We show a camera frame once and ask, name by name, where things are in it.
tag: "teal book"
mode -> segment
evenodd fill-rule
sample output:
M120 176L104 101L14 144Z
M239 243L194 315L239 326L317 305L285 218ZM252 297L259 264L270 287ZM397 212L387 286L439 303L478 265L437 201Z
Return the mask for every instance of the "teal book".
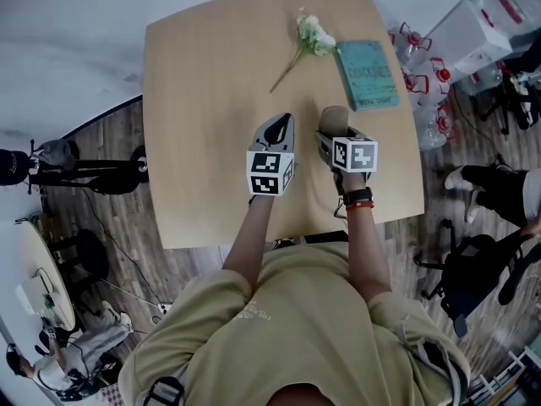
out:
M336 46L340 50L338 68L354 111L398 105L395 81L379 42L340 42Z

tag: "beige t-shirt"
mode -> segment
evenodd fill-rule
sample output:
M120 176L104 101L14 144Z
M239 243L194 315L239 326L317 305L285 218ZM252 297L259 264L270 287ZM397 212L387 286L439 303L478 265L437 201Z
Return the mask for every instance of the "beige t-shirt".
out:
M311 384L336 406L447 404L449 382L416 361L408 343L438 339L469 380L458 348L417 301L395 294L369 307L348 282L347 244L313 244L265 255L252 296L236 272L192 281L129 356L124 402L189 362L185 404L264 406L281 388Z

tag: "black pants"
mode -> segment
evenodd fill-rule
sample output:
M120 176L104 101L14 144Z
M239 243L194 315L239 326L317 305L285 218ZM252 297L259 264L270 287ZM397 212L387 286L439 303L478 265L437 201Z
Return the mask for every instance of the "black pants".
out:
M522 199L526 173L496 167L465 166L462 169L464 180L484 188L478 195L478 204L496 211L500 217L520 228L527 224Z

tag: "wristband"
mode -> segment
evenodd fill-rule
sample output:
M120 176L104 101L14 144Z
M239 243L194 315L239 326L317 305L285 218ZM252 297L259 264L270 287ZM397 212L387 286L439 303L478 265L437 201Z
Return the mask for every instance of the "wristband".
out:
M346 206L346 211L352 211L353 209L357 209L359 207L374 207L374 202L372 200L366 200L366 201L355 201L351 205Z

